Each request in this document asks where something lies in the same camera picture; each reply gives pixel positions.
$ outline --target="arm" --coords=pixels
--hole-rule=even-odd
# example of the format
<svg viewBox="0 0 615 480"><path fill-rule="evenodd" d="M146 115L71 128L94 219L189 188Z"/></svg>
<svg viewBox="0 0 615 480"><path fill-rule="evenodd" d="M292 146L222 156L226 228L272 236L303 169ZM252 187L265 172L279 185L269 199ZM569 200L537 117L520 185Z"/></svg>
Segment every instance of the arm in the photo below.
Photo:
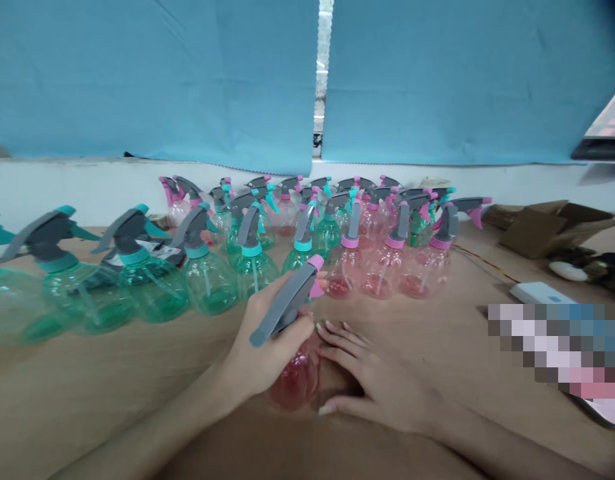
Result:
<svg viewBox="0 0 615 480"><path fill-rule="evenodd" d="M210 367L160 410L60 470L51 480L152 478L201 431L252 395L267 390L314 330L312 316L305 314L263 347L255 349L249 344L250 334L290 276L286 274L252 295L223 363Z"/></svg>
<svg viewBox="0 0 615 480"><path fill-rule="evenodd" d="M347 369L365 397L333 397L319 410L348 413L445 445L495 479L597 479L601 476L445 398L344 323L317 324L331 346L320 354Z"/></svg>

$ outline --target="cable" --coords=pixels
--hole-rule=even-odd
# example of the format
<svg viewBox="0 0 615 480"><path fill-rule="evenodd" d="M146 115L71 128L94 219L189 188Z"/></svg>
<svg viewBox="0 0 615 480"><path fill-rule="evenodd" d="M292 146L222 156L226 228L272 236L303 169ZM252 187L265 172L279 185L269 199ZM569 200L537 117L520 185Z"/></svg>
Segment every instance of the cable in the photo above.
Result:
<svg viewBox="0 0 615 480"><path fill-rule="evenodd" d="M460 252L467 253L469 255L472 255L473 257L478 258L483 263L485 263L485 264L491 266L492 268L498 270L499 272L501 272L501 274L503 274L506 278L509 278L510 280L512 280L515 283L521 283L521 282L519 282L519 280L509 276L507 273L505 273L501 268L497 267L495 264L490 263L489 261L485 260L481 255L478 255L478 254L476 254L474 252L471 252L470 250L465 249L463 247L460 247L459 245L452 245L452 248L454 248L454 249L456 249L456 250L458 250Z"/></svg>

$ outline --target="white wall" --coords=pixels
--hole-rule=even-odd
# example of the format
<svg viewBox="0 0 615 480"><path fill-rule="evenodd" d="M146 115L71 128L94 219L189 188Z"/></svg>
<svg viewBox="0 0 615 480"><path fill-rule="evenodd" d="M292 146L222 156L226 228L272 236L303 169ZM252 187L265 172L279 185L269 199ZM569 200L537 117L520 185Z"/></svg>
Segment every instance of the white wall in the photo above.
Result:
<svg viewBox="0 0 615 480"><path fill-rule="evenodd" d="M384 173L407 187L426 176L449 179L460 197L477 195L495 203L526 205L569 199L615 211L615 165L523 165L515 167L428 167L350 165L315 161L309 178L331 175L333 182L361 175L375 182ZM110 224L126 209L145 203L151 213L165 213L167 204L158 177L181 175L204 191L230 176L237 191L257 173L203 163L140 159L0 159L0 223L17 231L60 205L77 209L80 225ZM282 177L273 177L276 182Z"/></svg>

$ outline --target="blue cloth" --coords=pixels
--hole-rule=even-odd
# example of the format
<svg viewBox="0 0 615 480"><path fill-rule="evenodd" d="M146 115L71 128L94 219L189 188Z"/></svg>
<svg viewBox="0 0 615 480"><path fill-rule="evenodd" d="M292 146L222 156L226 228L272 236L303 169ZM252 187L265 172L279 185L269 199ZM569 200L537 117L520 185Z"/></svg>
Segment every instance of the blue cloth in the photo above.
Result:
<svg viewBox="0 0 615 480"><path fill-rule="evenodd" d="M570 163L615 94L611 0L361 3L336 1L324 161Z"/></svg>
<svg viewBox="0 0 615 480"><path fill-rule="evenodd" d="M0 0L0 143L307 175L317 31L316 0Z"/></svg>

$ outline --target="hand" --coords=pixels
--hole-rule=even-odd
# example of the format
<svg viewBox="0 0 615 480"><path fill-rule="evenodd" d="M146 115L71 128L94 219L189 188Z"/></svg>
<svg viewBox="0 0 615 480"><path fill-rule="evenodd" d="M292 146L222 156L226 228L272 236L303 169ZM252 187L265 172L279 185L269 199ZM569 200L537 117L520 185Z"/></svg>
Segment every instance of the hand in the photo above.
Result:
<svg viewBox="0 0 615 480"><path fill-rule="evenodd" d="M261 323L274 297L293 274L287 272L249 298L241 329L227 359L219 368L221 378L229 385L233 395L238 396L239 402L270 388L301 344L314 331L312 314L299 312L294 323L262 347L255 348L249 342L249 336ZM324 275L320 273L318 280L323 288L327 285L322 278Z"/></svg>
<svg viewBox="0 0 615 480"><path fill-rule="evenodd" d="M431 435L439 418L441 395L418 381L395 359L379 352L347 323L336 327L317 323L319 336L331 346L319 354L348 370L359 381L365 397L332 397L319 410L320 415L339 411L381 423L407 433Z"/></svg>

